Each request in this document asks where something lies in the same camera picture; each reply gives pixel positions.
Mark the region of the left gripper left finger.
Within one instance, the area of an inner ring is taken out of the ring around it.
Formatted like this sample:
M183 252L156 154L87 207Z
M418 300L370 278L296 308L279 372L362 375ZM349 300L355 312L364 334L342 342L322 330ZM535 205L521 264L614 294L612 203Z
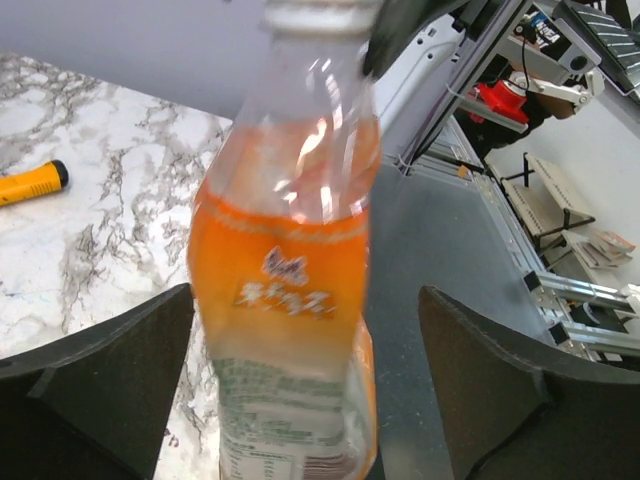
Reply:
M152 478L193 320L183 283L2 359L2 478Z

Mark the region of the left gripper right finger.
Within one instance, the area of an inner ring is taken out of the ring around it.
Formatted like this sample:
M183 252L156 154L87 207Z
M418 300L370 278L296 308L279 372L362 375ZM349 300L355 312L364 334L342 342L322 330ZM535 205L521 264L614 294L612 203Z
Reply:
M457 479L636 479L639 375L565 353L434 287L418 315Z

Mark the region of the crushed orange label bottle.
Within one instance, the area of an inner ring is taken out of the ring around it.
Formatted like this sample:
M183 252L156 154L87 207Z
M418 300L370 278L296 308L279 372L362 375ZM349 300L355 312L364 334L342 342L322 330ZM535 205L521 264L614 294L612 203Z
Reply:
M379 8L266 4L268 59L195 198L224 479L363 479L375 462L363 311L382 146L361 57Z

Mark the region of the folding stool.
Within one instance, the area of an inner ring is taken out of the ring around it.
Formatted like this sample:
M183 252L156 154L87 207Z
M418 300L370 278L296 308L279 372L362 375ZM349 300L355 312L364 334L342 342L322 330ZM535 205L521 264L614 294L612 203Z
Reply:
M556 163L525 152L522 170L499 175L498 180L537 252L559 245L565 231L596 221L588 202Z

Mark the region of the orange utility knife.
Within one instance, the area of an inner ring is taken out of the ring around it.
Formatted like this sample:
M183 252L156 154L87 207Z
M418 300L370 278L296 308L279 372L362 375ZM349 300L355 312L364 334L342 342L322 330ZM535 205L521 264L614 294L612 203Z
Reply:
M2 177L1 205L57 193L67 187L69 180L69 172L60 160L51 160L28 172Z

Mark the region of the red black device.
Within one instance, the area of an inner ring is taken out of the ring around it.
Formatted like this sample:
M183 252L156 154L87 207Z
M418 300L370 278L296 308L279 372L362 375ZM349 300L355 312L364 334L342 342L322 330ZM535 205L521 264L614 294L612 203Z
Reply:
M529 117L522 110L526 103L526 91L508 80L498 80L494 84L478 83L475 90L479 98L494 113L520 124L527 124Z

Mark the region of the aluminium frame rail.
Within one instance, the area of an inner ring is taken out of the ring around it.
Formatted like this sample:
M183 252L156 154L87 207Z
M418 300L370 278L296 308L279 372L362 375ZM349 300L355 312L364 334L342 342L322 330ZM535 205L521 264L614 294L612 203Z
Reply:
M565 231L559 245L537 252L499 185L498 170L477 158L455 119L422 157L468 169L487 201L502 212L507 245L527 289L561 341L580 344L589 357L638 358L639 336L631 327L639 318L639 289L600 269L606 251L583 230L588 225Z

